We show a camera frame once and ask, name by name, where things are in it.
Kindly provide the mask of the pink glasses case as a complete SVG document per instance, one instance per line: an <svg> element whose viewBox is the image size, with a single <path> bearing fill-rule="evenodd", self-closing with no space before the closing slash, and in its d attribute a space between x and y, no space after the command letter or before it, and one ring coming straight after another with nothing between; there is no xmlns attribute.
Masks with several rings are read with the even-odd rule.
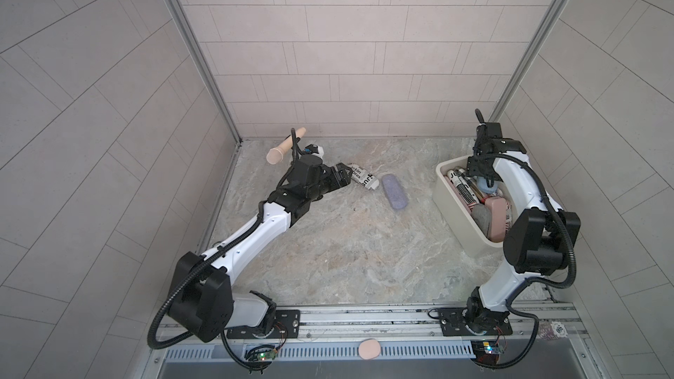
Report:
<svg viewBox="0 0 674 379"><path fill-rule="evenodd" d="M487 198L485 207L491 214L491 221L486 237L492 242L505 240L511 226L511 207L507 199L502 197Z"/></svg>
<svg viewBox="0 0 674 379"><path fill-rule="evenodd" d="M472 208L478 203L472 188L467 184L465 179L454 170L449 171L446 178L463 206L469 213L471 213Z"/></svg>

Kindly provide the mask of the cream plastic storage box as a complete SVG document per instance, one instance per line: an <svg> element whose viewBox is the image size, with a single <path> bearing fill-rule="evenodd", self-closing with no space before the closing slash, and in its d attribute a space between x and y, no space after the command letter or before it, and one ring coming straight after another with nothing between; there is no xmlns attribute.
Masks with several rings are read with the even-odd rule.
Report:
<svg viewBox="0 0 674 379"><path fill-rule="evenodd" d="M466 169L467 160L467 156L462 156L441 162L436 166L435 174L437 176L437 181L432 195L433 201L468 256L471 258L479 258L487 254L501 253L503 251L504 240L502 242L492 242L484 237L475 221L472 219L471 213L469 213L463 206L446 178L448 171L451 169L461 171ZM500 194L494 197L502 197L509 201L512 226L512 224L514 224L514 215L516 213L512 197L505 184L499 182L498 188L500 189ZM484 201L486 201L487 198L492 197L486 196L483 201L479 200L480 203L484 205Z"/></svg>

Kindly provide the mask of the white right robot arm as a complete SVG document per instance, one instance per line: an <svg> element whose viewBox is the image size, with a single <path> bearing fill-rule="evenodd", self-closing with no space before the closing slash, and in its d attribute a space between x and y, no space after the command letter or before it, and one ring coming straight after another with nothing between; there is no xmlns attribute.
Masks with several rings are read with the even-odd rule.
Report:
<svg viewBox="0 0 674 379"><path fill-rule="evenodd" d="M503 136L497 122L481 120L468 174L507 187L516 215L505 235L505 261L474 289L464 319L475 334L491 333L514 312L512 303L531 284L567 289L577 278L575 244L581 221L549 196L521 142Z"/></svg>

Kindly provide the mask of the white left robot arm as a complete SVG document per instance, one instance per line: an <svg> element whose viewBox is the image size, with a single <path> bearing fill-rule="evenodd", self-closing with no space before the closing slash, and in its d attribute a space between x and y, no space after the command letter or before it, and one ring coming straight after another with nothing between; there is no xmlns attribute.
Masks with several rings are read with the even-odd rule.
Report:
<svg viewBox="0 0 674 379"><path fill-rule="evenodd" d="M178 261L168 296L150 323L147 345L164 349L192 336L209 342L241 327L269 334L276 303L257 291L233 292L236 279L312 203L348 186L352 174L348 165L330 167L317 154L295 157L277 188L259 203L256 216L217 246L202 254L189 252Z"/></svg>

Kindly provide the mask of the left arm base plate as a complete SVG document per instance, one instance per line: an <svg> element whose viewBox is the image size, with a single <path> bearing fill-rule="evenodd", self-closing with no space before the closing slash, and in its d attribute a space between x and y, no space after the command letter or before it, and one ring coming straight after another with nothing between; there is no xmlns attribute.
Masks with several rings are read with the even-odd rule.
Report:
<svg viewBox="0 0 674 379"><path fill-rule="evenodd" d="M226 330L226 338L230 340L296 339L300 317L300 310L276 310L272 329L268 333L257 327L238 326Z"/></svg>

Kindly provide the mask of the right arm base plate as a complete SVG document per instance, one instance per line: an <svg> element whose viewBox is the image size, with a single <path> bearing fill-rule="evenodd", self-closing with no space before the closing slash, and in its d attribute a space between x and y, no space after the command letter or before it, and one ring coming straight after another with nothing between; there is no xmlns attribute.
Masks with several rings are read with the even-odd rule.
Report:
<svg viewBox="0 0 674 379"><path fill-rule="evenodd" d="M444 337L513 334L510 312L470 308L441 308L437 312Z"/></svg>

